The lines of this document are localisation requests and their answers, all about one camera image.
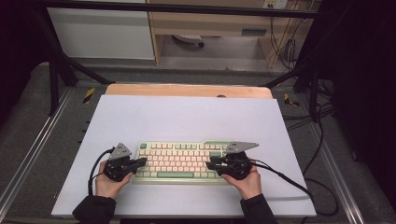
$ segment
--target hand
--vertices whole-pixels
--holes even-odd
[[[229,184],[235,186],[244,200],[253,198],[262,193],[262,182],[257,167],[252,166],[250,174],[242,180],[236,180],[230,175],[221,175]]]
[[[132,173],[129,173],[127,176],[125,176],[121,182],[116,182],[110,180],[106,175],[103,174],[105,165],[106,161],[102,161],[100,163],[99,174],[101,175],[97,176],[95,180],[96,196],[102,196],[116,200],[122,187],[131,181]]]

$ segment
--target keyboard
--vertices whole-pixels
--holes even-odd
[[[210,157],[222,157],[231,141],[142,142],[137,158],[147,158],[134,177],[141,184],[223,185],[227,182],[216,171],[208,170]]]

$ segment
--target gray carpet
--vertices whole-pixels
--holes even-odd
[[[235,71],[190,71],[186,70],[151,70],[151,69],[100,69],[103,77],[123,82],[159,82],[159,83],[192,83],[192,84],[241,84],[260,85],[271,78],[267,74],[256,72]],[[79,141],[84,137],[84,130],[89,126],[94,109],[106,90],[106,86],[96,86],[90,102],[82,103],[86,91],[90,87],[89,78],[79,76],[83,81],[72,92],[64,113],[51,133],[46,145],[42,149],[35,166],[24,182],[19,194],[7,212],[7,218],[51,218],[51,209],[55,203],[54,195],[62,188],[68,170],[78,152]],[[273,90],[283,115],[301,116],[304,111],[300,106],[284,104],[283,93],[287,92],[290,99],[297,100],[290,85],[292,80]],[[14,107],[7,123],[0,131],[0,157],[3,161],[0,170],[2,192],[16,172],[24,155],[33,144],[35,137],[44,125],[49,108],[48,71],[46,67],[37,67],[21,100]],[[287,121],[289,127],[295,121]],[[396,216],[388,201],[375,183],[373,177],[363,163],[354,162],[342,130],[337,119],[331,116],[323,119],[325,139],[336,158],[343,175],[346,178],[356,203],[367,223],[396,223]],[[297,160],[302,169],[312,157],[317,142],[311,128],[305,125],[290,131],[290,140],[293,144]],[[332,181],[320,155],[308,170],[306,177],[320,181],[334,193]],[[334,209],[332,196],[321,187],[308,182],[316,198],[316,208],[322,212],[331,212]],[[291,223],[300,220],[280,220]],[[348,218],[340,204],[340,210],[335,216],[311,217],[306,222],[312,223],[348,223]]]

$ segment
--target black sleeve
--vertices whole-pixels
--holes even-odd
[[[262,194],[247,200],[242,199],[241,206],[248,224],[277,223]]]
[[[73,216],[81,224],[108,224],[114,217],[116,201],[100,196],[87,196],[75,208]]]

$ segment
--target silver bracket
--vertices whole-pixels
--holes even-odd
[[[119,158],[124,158],[127,156],[131,156],[132,152],[126,147],[123,143],[119,143],[116,148],[114,148],[114,151],[110,154],[108,159],[110,161],[114,161]]]
[[[253,147],[258,147],[258,143],[248,143],[248,142],[231,142],[230,145],[228,145],[224,153],[226,154],[234,154],[234,153],[239,153],[248,149],[251,149]]]

